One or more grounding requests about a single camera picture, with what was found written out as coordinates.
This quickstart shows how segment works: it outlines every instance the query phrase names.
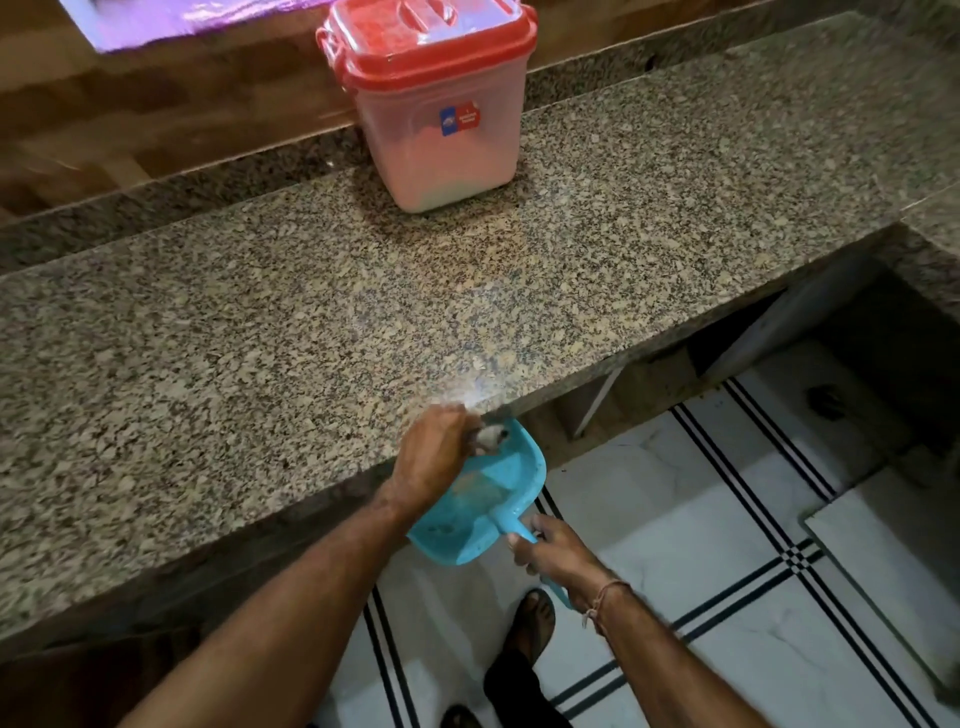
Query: wrist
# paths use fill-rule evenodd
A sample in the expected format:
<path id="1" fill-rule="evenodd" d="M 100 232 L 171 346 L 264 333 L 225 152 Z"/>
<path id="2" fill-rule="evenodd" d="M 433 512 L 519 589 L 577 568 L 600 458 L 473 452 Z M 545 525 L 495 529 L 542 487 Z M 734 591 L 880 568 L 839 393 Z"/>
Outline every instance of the wrist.
<path id="1" fill-rule="evenodd" d="M 413 493 L 415 489 L 408 483 L 391 475 L 377 488 L 371 504 L 383 508 L 391 520 L 409 528 L 426 510 L 416 503 Z"/>
<path id="2" fill-rule="evenodd" d="M 593 604 L 601 589 L 618 578 L 620 577 L 603 564 L 592 564 L 578 575 L 574 588 L 589 606 Z"/>

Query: container label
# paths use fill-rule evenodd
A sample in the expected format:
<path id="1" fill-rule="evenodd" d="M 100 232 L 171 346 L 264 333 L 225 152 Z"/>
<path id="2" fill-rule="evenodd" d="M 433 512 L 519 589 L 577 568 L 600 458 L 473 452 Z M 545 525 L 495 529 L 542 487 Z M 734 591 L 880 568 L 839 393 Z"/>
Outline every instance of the container label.
<path id="1" fill-rule="evenodd" d="M 440 109 L 440 128 L 444 136 L 480 126 L 480 109 L 472 101 Z"/>

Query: black stripe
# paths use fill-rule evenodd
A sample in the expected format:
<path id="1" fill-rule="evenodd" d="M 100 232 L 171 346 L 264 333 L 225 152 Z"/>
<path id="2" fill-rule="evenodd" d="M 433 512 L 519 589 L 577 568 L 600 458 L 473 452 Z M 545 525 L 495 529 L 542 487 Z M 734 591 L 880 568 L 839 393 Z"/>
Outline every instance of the black stripe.
<path id="1" fill-rule="evenodd" d="M 546 503 L 550 506 L 550 510 L 553 511 L 553 515 L 561 521 L 565 521 L 565 518 L 560 512 L 560 508 L 557 507 L 557 501 L 550 495 L 550 491 L 546 489 L 546 485 L 543 486 L 543 497 L 546 498 Z"/>
<path id="2" fill-rule="evenodd" d="M 762 567 L 760 567 L 759 569 L 757 569 L 757 570 L 753 571 L 752 573 L 744 576 L 742 579 L 740 579 L 740 580 L 737 581 L 736 583 L 731 584 L 729 587 L 727 587 L 725 590 L 723 590 L 722 592 L 720 592 L 718 595 L 712 596 L 710 599 L 708 599 L 707 601 L 705 601 L 705 602 L 704 602 L 703 604 L 701 604 L 700 606 L 694 607 L 694 608 L 691 609 L 689 612 L 687 612 L 685 615 L 682 615 L 681 617 L 679 617 L 678 619 L 676 619 L 674 622 L 672 622 L 672 623 L 670 624 L 670 629 L 672 629 L 674 632 L 679 632 L 684 626 L 686 626 L 687 624 L 690 624 L 694 619 L 696 619 L 696 618 L 698 618 L 699 616 L 701 616 L 701 615 L 702 615 L 704 612 L 706 612 L 707 610 L 712 609 L 714 606 L 716 606 L 717 604 L 719 604 L 721 601 L 723 601 L 724 599 L 726 599 L 726 598 L 729 597 L 730 595 L 735 594 L 736 592 L 740 591 L 740 590 L 743 589 L 745 586 L 747 586 L 747 584 L 749 584 L 750 582 L 752 582 L 754 579 L 758 578 L 759 576 L 762 576 L 762 575 L 765 574 L 767 571 L 772 570 L 772 569 L 774 569 L 774 568 L 776 568 L 777 566 L 780 566 L 780 565 L 782 565 L 782 564 L 783 564 L 783 560 L 782 560 L 781 558 L 779 558 L 779 556 L 778 556 L 777 558 L 775 558 L 775 559 L 771 559 L 770 561 L 768 561 L 766 564 L 764 564 L 764 565 L 763 565 Z M 593 672 L 591 672 L 591 673 L 590 673 L 589 675 L 587 675 L 586 677 L 584 677 L 584 678 L 582 678 L 581 680 L 578 680 L 577 682 L 575 682 L 573 685 L 571 685 L 571 686 L 570 686 L 569 688 L 567 688 L 566 690 L 559 692 L 557 695 L 555 695 L 553 698 L 551 698 L 551 700 L 550 700 L 550 705 L 553 705 L 553 706 L 560 705 L 561 703 L 563 703 L 563 702 L 564 702 L 565 700 L 567 700 L 568 698 L 572 697 L 573 695 L 575 695 L 576 693 L 580 692 L 580 691 L 583 690 L 584 688 L 588 688 L 588 687 L 591 686 L 593 683 L 595 683 L 597 680 L 599 680 L 601 677 L 603 677 L 604 675 L 610 673 L 611 671 L 613 671 L 613 670 L 615 670 L 615 669 L 616 669 L 616 660 L 610 660 L 608 663 L 606 663 L 605 665 L 603 665 L 603 666 L 601 666 L 601 667 L 598 667 L 596 670 L 594 670 Z"/>
<path id="3" fill-rule="evenodd" d="M 380 590 L 373 587 L 373 606 L 380 616 L 380 625 L 383 627 L 383 636 L 387 640 L 387 649 L 390 651 L 390 659 L 394 663 L 396 680 L 400 684 L 400 694 L 403 695 L 403 702 L 407 706 L 407 713 L 410 715 L 410 725 L 412 728 L 420 728 L 420 722 L 417 720 L 417 708 L 414 707 L 414 699 L 410 695 L 410 688 L 407 685 L 407 676 L 403 674 L 403 663 L 400 661 L 400 654 L 396 651 L 394 642 L 394 633 L 390 630 L 390 623 L 387 621 L 387 610 L 383 607 L 383 600 L 380 598 Z"/>
<path id="4" fill-rule="evenodd" d="M 772 563 L 775 566 L 776 564 L 782 564 L 783 562 L 778 558 L 774 560 Z M 723 611 L 718 612 L 716 615 L 714 615 L 713 617 L 705 621 L 696 629 L 690 630 L 690 632 L 681 636 L 680 639 L 683 640 L 685 643 L 690 644 L 697 638 L 703 637 L 704 635 L 706 635 L 707 632 L 709 632 L 711 629 L 716 627 L 718 624 L 721 624 L 722 622 L 726 621 L 727 619 L 732 617 L 734 614 L 739 612 L 744 607 L 757 601 L 763 595 L 767 594 L 769 591 L 777 587 L 779 584 L 782 584 L 784 581 L 789 579 L 792 575 L 793 575 L 793 572 L 790 569 L 784 569 L 773 578 L 765 581 L 763 584 L 758 586 L 749 594 L 746 594 L 740 597 L 739 599 L 737 599 L 736 602 L 728 606 Z M 558 695 L 556 698 L 551 700 L 550 704 L 557 705 L 558 703 L 563 702 L 568 697 L 570 697 L 573 693 L 580 690 L 582 687 L 589 685 L 589 683 L 598 680 L 600 677 L 603 677 L 603 675 L 612 671 L 614 668 L 616 668 L 616 662 L 607 663 L 600 669 L 597 669 L 594 672 L 592 672 L 588 677 L 581 680 L 580 683 L 577 683 L 573 687 L 567 689 L 566 691 Z M 563 711 L 564 717 L 567 720 L 571 720 L 572 718 L 581 714 L 583 711 L 588 710 L 589 708 L 592 708 L 594 705 L 599 703 L 605 697 L 607 697 L 613 692 L 616 692 L 626 684 L 627 684 L 627 678 L 622 674 L 618 675 L 615 679 L 611 680 L 611 682 L 607 683 L 605 686 L 603 686 L 596 692 L 591 693 L 590 695 L 585 697 L 583 700 L 581 700 L 579 703 L 572 706 L 569 710 Z"/>
<path id="5" fill-rule="evenodd" d="M 763 407 L 760 406 L 759 402 L 754 399 L 753 395 L 751 395 L 750 392 L 747 391 L 747 388 L 743 386 L 743 384 L 741 384 L 740 381 L 735 376 L 730 377 L 729 382 L 731 382 L 732 385 L 736 387 L 737 391 L 743 396 L 743 399 L 745 399 L 747 402 L 749 402 L 753 406 L 753 408 L 764 419 L 764 421 L 770 427 L 770 429 L 777 434 L 777 437 L 780 439 L 780 441 L 786 447 L 790 448 L 791 452 L 793 452 L 796 459 L 802 462 L 804 465 L 806 465 L 809 472 L 813 473 L 813 475 L 817 478 L 817 480 L 820 481 L 820 485 L 823 487 L 823 489 L 827 491 L 831 496 L 836 496 L 837 495 L 836 490 L 833 488 L 832 485 L 829 484 L 829 481 L 827 481 L 827 479 L 824 478 L 820 474 L 820 472 L 813 467 L 813 463 L 811 463 L 807 459 L 806 455 L 804 455 L 804 453 L 800 450 L 800 448 L 798 448 L 796 445 L 793 444 L 793 440 L 787 437 L 787 434 L 782 429 L 780 429 L 780 426 L 774 421 L 774 419 L 770 415 L 767 414 L 766 410 L 764 410 Z"/>
<path id="6" fill-rule="evenodd" d="M 584 679 L 578 680 L 569 688 L 567 688 L 565 691 L 562 691 L 557 695 L 555 695 L 554 697 L 550 698 L 550 705 L 554 707 L 560 705 L 569 697 L 573 697 L 573 695 L 576 695 L 578 692 L 580 692 L 584 688 L 590 687 L 591 685 L 593 685 L 593 683 L 595 683 L 601 677 L 603 677 L 606 674 L 609 674 L 610 672 L 613 672 L 615 669 L 616 669 L 616 660 L 610 660 L 608 663 L 606 663 L 602 667 L 598 667 L 596 670 L 594 670 L 591 674 L 589 674 Z"/>
<path id="7" fill-rule="evenodd" d="M 709 436 L 708 436 L 708 435 L 703 431 L 703 429 L 699 426 L 699 424 L 697 423 L 697 421 L 693 418 L 693 415 L 690 414 L 690 412 L 689 412 L 688 410 L 686 410 L 686 407 L 685 407 L 684 405 L 682 405 L 682 404 L 678 405 L 678 407 L 681 408 L 681 409 L 684 411 L 684 413 L 685 413 L 686 416 L 690 419 L 690 421 L 691 421 L 694 425 L 697 426 L 697 430 L 704 435 L 704 437 L 705 437 L 706 440 L 709 441 Z M 684 425 L 684 429 L 687 431 L 687 434 L 690 434 L 690 435 L 691 435 L 691 437 L 693 438 L 693 441 L 694 441 L 695 443 L 697 443 L 697 446 L 701 449 L 701 451 L 704 453 L 704 455 L 707 455 L 707 452 L 705 451 L 704 447 L 699 443 L 699 441 L 698 441 L 698 439 L 697 439 L 696 437 L 693 437 L 692 433 L 690 432 L 690 429 L 689 429 L 687 426 L 685 426 L 684 421 L 683 421 L 680 417 L 677 416 L 676 412 L 674 412 L 674 417 L 677 417 L 677 420 L 681 423 L 681 425 Z M 724 460 L 724 462 L 727 463 L 727 465 L 729 466 L 729 465 L 730 465 L 730 462 L 729 462 L 729 461 L 727 460 L 727 458 L 723 455 L 723 453 L 719 450 L 719 448 L 716 447 L 716 445 L 715 445 L 714 443 L 712 443 L 712 442 L 710 442 L 710 444 L 713 446 L 714 449 L 717 450 L 717 454 L 720 456 L 720 458 L 721 458 L 722 460 Z M 717 467 L 716 460 L 714 460 L 713 458 L 711 458 L 711 457 L 709 457 L 709 456 L 708 456 L 708 460 L 710 461 L 710 465 L 712 465 L 713 468 L 717 471 L 717 474 L 720 475 L 721 478 L 723 478 L 724 482 L 726 482 L 727 485 L 731 488 L 731 490 L 733 490 L 734 493 L 736 494 L 736 489 L 733 487 L 733 484 L 730 482 L 729 476 L 728 476 L 726 473 L 724 473 L 723 470 L 721 470 L 720 468 Z M 770 539 L 770 542 L 774 545 L 774 547 L 775 547 L 778 551 L 781 551 L 782 549 L 781 549 L 781 548 L 777 545 L 777 543 L 770 537 L 770 533 L 769 533 L 769 531 L 766 529 L 766 527 L 764 526 L 764 521 L 763 521 L 763 518 L 761 517 L 761 515 L 762 515 L 762 516 L 765 516 L 768 520 L 772 521 L 772 518 L 771 518 L 771 516 L 770 516 L 770 513 L 769 513 L 769 512 L 767 511 L 767 509 L 763 506 L 763 504 L 759 502 L 759 499 L 756 497 L 756 494 L 754 494 L 754 492 L 753 492 L 753 490 L 750 488 L 750 486 L 747 485 L 747 483 L 744 482 L 743 479 L 740 478 L 740 477 L 738 477 L 737 480 L 739 481 L 740 485 L 747 491 L 747 493 L 752 497 L 752 500 L 757 504 L 759 513 L 758 513 L 757 511 L 755 511 L 753 508 L 751 508 L 749 505 L 747 505 L 744 498 L 738 496 L 738 499 L 740 500 L 741 503 L 744 504 L 744 507 L 746 507 L 746 509 L 747 509 L 747 513 L 750 514 L 750 516 L 754 519 L 755 523 L 760 527 L 761 530 L 763 530 L 763 532 L 764 532 L 765 534 L 767 534 L 767 538 Z M 884 660 L 884 659 L 882 658 L 882 656 L 879 655 L 878 650 L 876 650 L 876 648 L 873 647 L 873 645 L 870 643 L 870 641 L 866 639 L 866 635 L 863 634 L 863 632 L 859 629 L 859 627 L 856 625 L 856 623 L 850 618 L 850 615 L 846 613 L 846 609 L 843 608 L 843 606 L 840 604 L 839 600 L 838 600 L 838 599 L 833 595 L 833 593 L 827 588 L 827 585 L 826 585 L 825 583 L 823 583 L 821 580 L 819 580 L 819 576 L 818 576 L 818 574 L 817 574 L 815 571 L 811 570 L 809 573 L 812 574 L 814 578 L 818 579 L 818 583 L 820 584 L 821 589 L 823 589 L 824 592 L 830 596 L 830 601 L 833 602 L 833 603 L 837 606 L 837 608 L 841 611 L 841 613 L 844 614 L 844 616 L 846 617 L 846 619 L 851 623 L 851 625 L 853 625 L 853 628 L 854 628 L 854 630 L 857 632 L 857 635 L 860 637 L 860 639 L 864 642 L 864 644 L 866 644 L 866 645 L 868 645 L 868 646 L 870 647 L 870 651 L 874 654 L 875 657 L 877 657 L 878 661 L 884 666 L 884 668 L 886 669 L 887 673 L 890 675 L 891 679 L 894 680 L 894 682 L 897 683 L 898 687 L 908 696 L 908 699 L 910 699 L 910 702 L 911 702 L 915 707 L 917 707 L 917 706 L 918 706 L 918 703 L 916 702 L 916 698 L 914 698 L 913 695 L 912 695 L 912 693 L 910 693 L 910 691 L 906 689 L 906 687 L 904 686 L 904 684 L 903 684 L 902 681 L 900 680 L 900 677 L 890 668 L 890 666 L 889 666 L 889 664 L 886 662 L 886 660 Z M 882 675 L 879 673 L 879 671 L 876 669 L 876 666 L 875 666 L 872 662 L 870 662 L 870 660 L 869 660 L 869 659 L 867 658 L 867 656 L 864 654 L 863 650 L 860 649 L 859 645 L 857 645 L 857 644 L 853 641 L 852 637 L 850 636 L 850 633 L 848 633 L 847 630 L 846 630 L 846 629 L 843 627 L 843 625 L 840 623 L 839 618 L 838 618 L 833 612 L 831 612 L 831 610 L 829 609 L 829 607 L 827 606 L 827 604 L 824 602 L 824 600 L 820 597 L 820 595 L 819 595 L 819 594 L 813 589 L 813 587 L 810 585 L 809 581 L 807 581 L 807 580 L 804 578 L 804 575 L 803 575 L 802 573 L 801 573 L 801 574 L 798 574 L 798 577 L 800 578 L 801 583 L 806 587 L 806 590 L 809 592 L 809 594 L 810 594 L 811 596 L 813 596 L 813 598 L 814 598 L 814 599 L 817 601 L 817 603 L 820 605 L 821 609 L 823 609 L 823 611 L 827 614 L 827 616 L 828 616 L 828 618 L 830 619 L 830 621 L 833 622 L 833 624 L 834 624 L 834 626 L 837 628 L 837 630 L 838 630 L 838 631 L 841 633 L 841 635 L 847 640 L 848 644 L 851 646 L 851 648 L 853 649 L 853 651 L 854 651 L 854 652 L 856 653 L 856 655 L 860 658 L 860 661 L 864 664 L 864 666 L 866 666 L 867 670 L 869 670 L 870 673 L 874 676 L 874 679 L 879 683 L 879 685 L 880 685 L 880 687 L 883 689 L 883 691 L 887 693 L 887 695 L 888 695 L 888 696 L 890 697 L 890 699 L 893 701 L 894 705 L 896 705 L 897 708 L 900 709 L 900 712 L 901 712 L 901 713 L 903 714 L 903 716 L 907 719 L 907 721 L 910 723 L 910 725 L 915 726 L 915 728 L 921 728 L 921 727 L 919 726 L 919 724 L 917 723 L 916 718 L 914 718 L 914 717 L 906 710 L 906 706 L 903 705 L 903 702 L 900 700 L 900 698 L 897 696 L 897 694 L 893 691 L 893 689 L 892 689 L 892 688 L 890 687 L 890 685 L 886 682 L 886 680 L 884 680 L 883 676 L 882 676 Z M 923 712 L 923 709 L 922 709 L 922 708 L 921 708 L 920 710 L 921 710 L 921 712 L 923 713 L 924 718 L 929 718 L 929 716 L 928 716 L 925 712 Z M 930 720 L 930 722 L 929 722 L 928 724 L 931 726 L 931 728 L 935 728 L 935 726 L 936 726 L 936 724 L 933 723 L 932 720 Z"/>
<path id="8" fill-rule="evenodd" d="M 596 705 L 605 697 L 607 697 L 607 695 L 617 692 L 618 690 L 620 690 L 620 688 L 622 688 L 626 684 L 627 684 L 627 678 L 624 677 L 623 675 L 618 675 L 617 677 L 612 679 L 609 683 L 607 683 L 603 688 L 601 688 L 597 692 L 594 692 L 588 695 L 579 703 L 577 703 L 575 706 L 570 708 L 568 711 L 562 711 L 561 715 L 565 717 L 567 720 L 572 720 L 583 711 L 586 711 L 592 708 L 594 705 Z"/>
<path id="9" fill-rule="evenodd" d="M 860 625 L 856 623 L 856 620 L 853 619 L 850 612 L 847 611 L 847 608 L 843 603 L 836 597 L 836 595 L 829 589 L 827 582 L 823 580 L 819 573 L 816 571 L 811 571 L 810 576 L 813 578 L 817 585 L 824 590 L 824 594 L 827 595 L 830 602 L 837 609 L 837 611 L 843 616 L 843 618 L 850 624 L 853 628 L 853 631 L 856 633 L 856 636 L 860 638 L 864 644 L 867 645 L 867 649 L 870 650 L 871 654 L 874 655 L 876 661 L 880 663 L 880 666 L 887 671 L 887 674 L 890 676 L 890 679 L 894 681 L 900 691 L 906 696 L 906 699 L 910 701 L 910 704 L 917 709 L 917 713 L 924 719 L 924 722 L 931 728 L 936 728 L 936 722 L 930 717 L 930 714 L 924 709 L 924 706 L 920 704 L 920 701 L 917 700 L 917 697 L 906 687 L 906 684 L 900 679 L 900 675 L 893 669 L 890 663 L 887 662 L 887 659 L 883 656 L 883 653 L 880 652 L 876 645 L 864 634 L 863 630 L 860 629 Z"/>
<path id="10" fill-rule="evenodd" d="M 799 475 L 804 480 L 804 483 L 806 483 L 809 489 L 813 491 L 815 494 L 817 494 L 817 497 L 820 500 L 827 501 L 827 500 L 830 500 L 831 496 L 836 495 L 833 492 L 833 489 L 830 488 L 829 486 L 826 486 L 826 487 L 829 488 L 828 492 L 830 493 L 830 495 L 825 494 L 820 489 L 820 486 L 817 483 L 813 482 L 813 478 L 811 478 L 810 475 L 807 473 L 807 471 L 801 468 L 800 464 L 794 459 L 792 449 L 788 450 L 785 444 L 781 440 L 779 440 L 774 435 L 773 432 L 770 431 L 770 428 L 767 427 L 767 425 L 757 416 L 757 414 L 754 412 L 753 409 L 747 406 L 747 403 L 740 397 L 739 394 L 737 394 L 737 391 L 730 385 L 729 382 L 725 381 L 723 383 L 723 386 L 724 386 L 724 389 L 727 390 L 728 394 L 730 394 L 730 396 L 733 398 L 733 401 L 735 401 L 739 405 L 740 409 L 742 409 L 744 413 L 746 413 L 747 417 L 753 420 L 754 425 L 756 425 L 756 428 L 760 430 L 760 432 L 763 434 L 765 438 L 767 438 L 770 444 L 777 449 L 777 452 L 779 452 L 780 455 L 783 457 L 783 459 L 790 464 L 790 467 L 797 472 L 797 475 Z"/>
<path id="11" fill-rule="evenodd" d="M 718 475 L 720 475 L 720 478 L 724 481 L 724 483 L 727 484 L 727 487 L 730 488 L 730 490 L 736 496 L 736 499 L 740 501 L 740 505 L 743 506 L 744 510 L 746 510 L 747 513 L 753 515 L 754 511 L 750 507 L 750 504 L 747 502 L 746 497 L 742 493 L 740 493 L 740 491 L 736 488 L 736 486 L 734 486 L 730 482 L 730 479 L 727 477 L 723 468 L 721 468 L 720 464 L 717 463 L 716 459 L 714 459 L 710 449 L 706 445 L 704 445 L 702 442 L 700 442 L 700 438 L 696 436 L 696 434 L 693 432 L 690 425 L 688 425 L 686 421 L 677 413 L 677 410 L 675 408 L 671 407 L 670 414 L 672 414 L 674 418 L 676 418 L 677 422 L 679 422 L 681 427 L 686 431 L 686 434 L 690 436 L 690 439 L 693 441 L 694 445 L 696 445 L 697 448 L 700 449 L 700 452 L 704 454 L 704 457 L 706 457 L 710 465 L 713 466 L 713 469 L 717 472 Z M 774 535 L 770 532 L 770 529 L 767 528 L 766 524 L 757 517 L 754 517 L 754 522 L 756 523 L 756 525 L 759 526 L 760 530 L 763 531 L 763 535 L 767 537 L 767 541 L 773 544 L 774 549 L 777 550 L 777 553 L 781 553 L 783 549 L 777 543 L 777 539 L 774 538 Z"/>
<path id="12" fill-rule="evenodd" d="M 810 582 L 808 582 L 802 574 L 800 574 L 798 578 L 806 587 L 806 590 L 810 596 L 812 596 L 814 600 L 816 600 L 817 604 L 820 605 L 820 609 L 823 610 L 824 614 L 826 614 L 829 620 L 833 622 L 833 626 L 836 627 L 837 632 L 839 632 L 843 639 L 847 641 L 847 644 L 851 647 L 853 652 L 856 653 L 856 656 L 860 658 L 860 662 L 864 664 L 867 670 L 869 670 L 874 676 L 874 679 L 877 681 L 880 687 L 883 688 L 883 691 L 887 693 L 887 697 L 889 697 L 893 701 L 894 705 L 897 706 L 903 717 L 906 718 L 906 721 L 910 723 L 910 725 L 914 726 L 914 728 L 921 728 L 921 725 L 917 722 L 917 719 L 914 718 L 909 711 L 907 711 L 906 706 L 903 705 L 900 697 L 893 691 L 893 688 L 890 687 L 887 681 L 883 679 L 883 676 L 879 673 L 879 670 L 876 669 L 876 666 L 863 653 L 863 650 L 860 649 L 860 645 L 853 640 L 853 637 L 851 637 L 843 623 L 841 623 L 840 619 L 827 606 L 820 594 L 810 585 Z"/>
<path id="13" fill-rule="evenodd" d="M 716 596 L 712 596 L 710 599 L 705 601 L 699 607 L 694 607 L 693 609 L 691 609 L 685 615 L 683 615 L 682 617 L 677 619 L 675 622 L 673 622 L 673 624 L 670 625 L 670 628 L 673 629 L 674 632 L 679 632 L 683 627 L 690 624 L 692 621 L 694 621 L 696 618 L 702 615 L 706 610 L 712 609 L 721 601 L 726 599 L 728 596 L 735 594 L 736 592 L 739 592 L 741 589 L 747 586 L 754 579 L 756 579 L 759 576 L 762 576 L 763 574 L 765 574 L 767 571 L 771 569 L 775 569 L 777 566 L 779 566 L 782 563 L 783 563 L 783 560 L 779 556 L 775 559 L 771 559 L 759 569 L 753 571 L 752 573 L 747 574 L 735 584 L 731 584 L 720 594 Z"/>
<path id="14" fill-rule="evenodd" d="M 693 426 L 697 428 L 697 432 L 700 433 L 701 437 L 704 438 L 704 441 L 713 449 L 713 452 L 716 454 L 717 458 L 727 467 L 727 484 L 733 487 L 730 482 L 730 476 L 732 476 L 733 480 L 735 480 L 739 486 L 743 488 L 744 493 L 750 498 L 750 500 L 754 502 L 756 510 L 760 513 L 760 515 L 764 516 L 770 527 L 777 531 L 777 534 L 783 540 L 783 543 L 779 546 L 774 544 L 774 547 L 777 549 L 777 551 L 782 551 L 785 546 L 792 545 L 793 542 L 790 540 L 790 537 L 786 535 L 786 531 L 784 531 L 783 527 L 773 518 L 773 516 L 770 515 L 770 511 L 767 510 L 767 507 L 763 504 L 763 501 L 760 500 L 756 493 L 754 493 L 753 489 L 747 485 L 747 481 L 743 479 L 739 471 L 733 466 L 733 463 L 727 459 L 727 455 L 724 454 L 724 451 L 717 447 L 717 444 L 713 442 L 713 439 L 709 436 L 707 431 L 703 429 L 700 423 L 697 422 L 697 419 L 693 416 L 693 413 L 690 412 L 690 410 L 687 409 L 686 405 L 683 403 L 678 404 L 677 407 L 690 419 L 690 422 L 693 424 Z"/>
<path id="15" fill-rule="evenodd" d="M 376 627 L 373 626 L 373 616 L 370 613 L 370 607 L 364 606 L 363 619 L 367 623 L 367 632 L 370 633 L 370 641 L 373 645 L 373 657 L 376 660 L 376 668 L 380 670 L 380 682 L 383 683 L 383 691 L 387 693 L 387 702 L 390 703 L 390 715 L 394 717 L 395 728 L 403 728 L 403 721 L 400 720 L 400 709 L 396 704 L 394 688 L 390 684 L 390 675 L 387 673 L 387 663 L 383 659 L 383 651 L 380 649 L 380 640 L 376 636 Z"/>
<path id="16" fill-rule="evenodd" d="M 721 612 L 717 612 L 715 615 L 713 615 L 713 617 L 705 621 L 700 626 L 696 627 L 695 629 L 691 629 L 689 632 L 687 632 L 683 636 L 684 642 L 692 643 L 698 637 L 703 637 L 704 635 L 706 635 L 707 632 L 713 629 L 713 627 L 715 627 L 717 624 L 720 624 L 726 619 L 732 617 L 747 605 L 754 603 L 763 595 L 765 595 L 767 592 L 769 592 L 771 589 L 778 586 L 779 584 L 782 584 L 791 576 L 793 576 L 793 571 L 791 571 L 790 569 L 784 569 L 769 581 L 765 581 L 762 584 L 760 584 L 760 586 L 758 586 L 749 594 L 741 596 L 739 599 L 737 599 L 733 604 L 731 604 L 726 609 L 722 610 Z"/>

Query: black pants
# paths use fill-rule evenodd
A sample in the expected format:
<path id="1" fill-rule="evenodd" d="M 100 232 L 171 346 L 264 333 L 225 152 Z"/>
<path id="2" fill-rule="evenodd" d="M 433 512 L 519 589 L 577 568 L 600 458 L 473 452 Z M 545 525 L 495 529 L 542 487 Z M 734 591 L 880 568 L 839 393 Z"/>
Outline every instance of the black pants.
<path id="1" fill-rule="evenodd" d="M 534 669 L 516 650 L 496 658 L 487 670 L 483 692 L 503 728 L 570 728 L 570 721 L 543 697 Z"/>

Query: blue dustpan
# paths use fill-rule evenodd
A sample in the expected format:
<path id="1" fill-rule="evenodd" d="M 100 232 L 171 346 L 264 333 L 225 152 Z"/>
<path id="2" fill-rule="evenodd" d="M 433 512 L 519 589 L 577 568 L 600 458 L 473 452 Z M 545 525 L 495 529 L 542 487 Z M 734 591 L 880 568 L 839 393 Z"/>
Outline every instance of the blue dustpan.
<path id="1" fill-rule="evenodd" d="M 423 553 L 446 566 L 472 561 L 500 537 L 536 537 L 520 522 L 546 480 L 546 463 L 537 443 L 516 420 L 504 423 L 509 437 L 496 455 L 470 457 L 440 500 L 414 524 L 408 536 Z M 569 608 L 566 592 L 542 579 Z"/>

